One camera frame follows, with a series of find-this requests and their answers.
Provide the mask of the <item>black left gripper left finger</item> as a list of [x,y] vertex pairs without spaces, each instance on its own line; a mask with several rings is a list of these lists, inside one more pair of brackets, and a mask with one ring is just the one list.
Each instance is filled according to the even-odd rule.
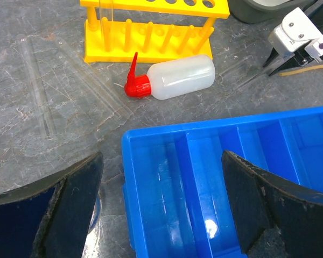
[[0,257],[81,257],[102,173],[97,152],[0,193]]

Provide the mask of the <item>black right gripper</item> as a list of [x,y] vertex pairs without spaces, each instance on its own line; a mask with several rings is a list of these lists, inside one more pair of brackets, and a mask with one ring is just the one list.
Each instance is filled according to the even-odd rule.
[[[271,65],[276,58],[279,57],[278,52],[273,48],[267,60],[263,63],[262,67],[267,67]],[[323,54],[320,54],[319,57],[311,57],[310,54],[305,50],[304,46],[298,47],[295,52],[294,56],[284,60],[283,63],[277,63],[276,68],[272,68],[272,71],[269,72],[269,76],[273,76],[280,72],[293,69],[296,67],[304,67],[311,62],[321,63],[323,61]]]

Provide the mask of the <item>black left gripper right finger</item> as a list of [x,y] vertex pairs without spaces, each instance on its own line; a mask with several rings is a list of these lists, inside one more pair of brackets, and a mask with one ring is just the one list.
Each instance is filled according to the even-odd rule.
[[222,154],[240,250],[248,257],[323,257],[323,192]]

